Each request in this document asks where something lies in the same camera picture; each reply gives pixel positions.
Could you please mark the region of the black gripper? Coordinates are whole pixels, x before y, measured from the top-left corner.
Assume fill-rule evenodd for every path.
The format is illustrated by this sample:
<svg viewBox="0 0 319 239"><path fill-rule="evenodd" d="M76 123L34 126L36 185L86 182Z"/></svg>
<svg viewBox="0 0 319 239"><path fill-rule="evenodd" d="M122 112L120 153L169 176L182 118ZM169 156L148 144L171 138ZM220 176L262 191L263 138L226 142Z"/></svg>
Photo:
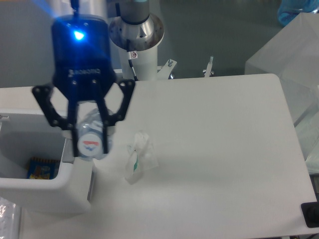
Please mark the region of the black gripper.
<svg viewBox="0 0 319 239"><path fill-rule="evenodd" d="M77 113L78 101L93 100L102 122L102 152L109 153L108 131L123 121L133 96L134 79L117 82L112 68L108 24L94 15L65 15L51 26L55 72L54 86L67 98L67 117L62 117L51 102L53 85L32 88L33 96L51 127L70 131L73 156L79 156ZM120 95L112 105L106 96L112 88Z"/></svg>

